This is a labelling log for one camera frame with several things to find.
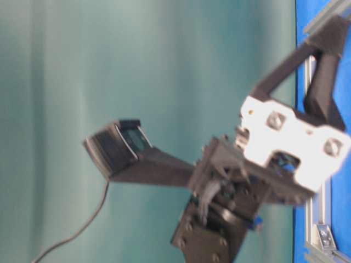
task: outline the teal backdrop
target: teal backdrop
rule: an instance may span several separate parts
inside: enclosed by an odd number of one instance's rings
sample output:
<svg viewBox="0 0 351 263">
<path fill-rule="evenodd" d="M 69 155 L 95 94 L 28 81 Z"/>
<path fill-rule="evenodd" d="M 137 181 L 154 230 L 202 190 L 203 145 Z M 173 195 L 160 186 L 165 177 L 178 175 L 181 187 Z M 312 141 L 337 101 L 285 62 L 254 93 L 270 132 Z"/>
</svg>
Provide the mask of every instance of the teal backdrop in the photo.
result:
<svg viewBox="0 0 351 263">
<path fill-rule="evenodd" d="M 0 0 L 0 261 L 30 262 L 96 208 L 104 179 L 85 136 L 140 118 L 192 163 L 294 48 L 292 0 Z M 294 77 L 276 97 L 294 102 Z M 169 241 L 188 197 L 112 184 L 91 226 L 42 262 L 183 262 Z M 291 262 L 292 208 L 260 215 L 236 262 Z"/>
</svg>

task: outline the black cable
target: black cable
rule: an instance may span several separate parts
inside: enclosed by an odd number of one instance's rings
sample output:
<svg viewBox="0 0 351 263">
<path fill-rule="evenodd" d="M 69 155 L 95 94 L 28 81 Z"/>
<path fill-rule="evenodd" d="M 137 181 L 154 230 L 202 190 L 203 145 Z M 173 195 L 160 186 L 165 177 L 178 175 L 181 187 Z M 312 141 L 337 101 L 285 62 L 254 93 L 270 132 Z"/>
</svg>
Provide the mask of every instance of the black cable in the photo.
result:
<svg viewBox="0 0 351 263">
<path fill-rule="evenodd" d="M 100 204 L 98 206 L 98 208 L 96 209 L 96 211 L 94 212 L 94 214 L 88 219 L 88 221 L 76 232 L 74 233 L 72 236 L 67 237 L 63 240 L 61 240 L 60 242 L 53 244 L 51 247 L 47 248 L 44 252 L 42 252 L 36 259 L 34 259 L 32 261 L 32 263 L 38 263 L 39 261 L 41 261 L 43 259 L 43 257 L 45 257 L 47 254 L 49 254 L 52 250 L 68 243 L 69 241 L 72 241 L 73 239 L 75 239 L 77 236 L 79 236 L 86 228 L 87 226 L 90 225 L 90 223 L 95 219 L 95 217 L 98 215 L 98 213 L 100 212 L 101 208 L 103 207 L 105 200 L 106 200 L 106 195 L 107 195 L 107 190 L 109 189 L 109 182 L 106 182 L 105 185 L 105 189 L 104 189 L 104 193 L 103 193 L 103 198 L 100 201 Z"/>
</svg>

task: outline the screw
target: screw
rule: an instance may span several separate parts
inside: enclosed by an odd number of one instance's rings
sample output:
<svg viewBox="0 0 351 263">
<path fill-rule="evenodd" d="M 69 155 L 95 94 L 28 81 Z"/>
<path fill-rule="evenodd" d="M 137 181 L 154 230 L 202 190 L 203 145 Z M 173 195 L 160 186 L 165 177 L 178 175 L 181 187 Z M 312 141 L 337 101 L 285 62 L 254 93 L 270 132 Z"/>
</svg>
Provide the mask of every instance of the screw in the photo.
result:
<svg viewBox="0 0 351 263">
<path fill-rule="evenodd" d="M 280 130 L 280 128 L 283 126 L 284 121 L 285 117 L 282 114 L 273 111 L 268 116 L 267 125 L 270 126 L 272 129 Z"/>
<path fill-rule="evenodd" d="M 324 151 L 327 155 L 337 157 L 340 153 L 342 143 L 336 139 L 328 139 L 324 145 Z"/>
<path fill-rule="evenodd" d="M 330 241 L 329 240 L 323 240 L 324 246 L 329 247 Z"/>
<path fill-rule="evenodd" d="M 185 225 L 185 229 L 189 232 L 191 232 L 193 230 L 193 225 L 189 222 Z"/>
<path fill-rule="evenodd" d="M 320 235 L 322 236 L 322 237 L 326 237 L 327 236 L 327 233 L 324 231 L 324 230 L 321 230 L 321 231 L 319 231 L 320 232 Z"/>
<path fill-rule="evenodd" d="M 225 240 L 224 237 L 220 238 L 219 243 L 224 247 L 226 247 L 228 245 L 227 240 Z"/>
<path fill-rule="evenodd" d="M 181 239 L 178 241 L 178 245 L 180 246 L 180 248 L 185 248 L 185 239 L 184 239 L 184 238 L 181 238 Z"/>
<path fill-rule="evenodd" d="M 213 262 L 219 262 L 219 255 L 217 253 L 212 254 L 212 261 Z"/>
</svg>

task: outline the hex bolt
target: hex bolt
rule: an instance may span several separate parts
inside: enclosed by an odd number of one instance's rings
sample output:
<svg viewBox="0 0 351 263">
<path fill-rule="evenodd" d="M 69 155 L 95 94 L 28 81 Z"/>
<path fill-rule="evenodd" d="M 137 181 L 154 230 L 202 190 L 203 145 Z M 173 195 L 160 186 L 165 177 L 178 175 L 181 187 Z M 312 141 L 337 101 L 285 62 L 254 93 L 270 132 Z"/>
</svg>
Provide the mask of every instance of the hex bolt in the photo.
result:
<svg viewBox="0 0 351 263">
<path fill-rule="evenodd" d="M 219 255 L 217 253 L 212 254 L 212 261 L 216 263 L 219 262 Z"/>
<path fill-rule="evenodd" d="M 284 121 L 285 117 L 282 114 L 273 111 L 267 118 L 267 125 L 272 129 L 280 130 L 283 126 Z"/>
<path fill-rule="evenodd" d="M 180 246 L 180 248 L 185 248 L 185 239 L 184 238 L 179 239 L 178 245 Z"/>
<path fill-rule="evenodd" d="M 228 242 L 227 242 L 227 240 L 225 240 L 224 237 L 220 238 L 219 243 L 224 247 L 226 247 L 228 245 Z"/>
<path fill-rule="evenodd" d="M 341 146 L 342 146 L 341 142 L 339 142 L 336 139 L 330 138 L 325 142 L 324 151 L 327 155 L 330 155 L 332 157 L 337 157 L 340 153 Z"/>
<path fill-rule="evenodd" d="M 192 225 L 192 223 L 186 223 L 186 225 L 185 225 L 185 229 L 187 230 L 187 231 L 189 231 L 189 232 L 191 232 L 192 230 L 193 230 L 193 225 Z"/>
</svg>

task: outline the robotic arm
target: robotic arm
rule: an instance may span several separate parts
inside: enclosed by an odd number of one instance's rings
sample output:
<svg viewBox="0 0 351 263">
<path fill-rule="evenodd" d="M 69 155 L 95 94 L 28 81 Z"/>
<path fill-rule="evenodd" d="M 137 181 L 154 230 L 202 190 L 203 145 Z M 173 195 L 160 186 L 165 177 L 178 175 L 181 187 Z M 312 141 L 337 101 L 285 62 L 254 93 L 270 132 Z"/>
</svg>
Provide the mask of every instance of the robotic arm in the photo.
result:
<svg viewBox="0 0 351 263">
<path fill-rule="evenodd" d="M 187 263 L 232 262 L 263 202 L 301 205 L 342 165 L 351 138 L 332 98 L 349 20 L 332 17 L 244 101 L 234 142 L 213 138 L 196 166 L 153 147 L 138 120 L 84 141 L 107 181 L 181 186 L 192 195 L 171 243 Z M 305 113 L 270 93 L 309 56 L 317 61 Z"/>
</svg>

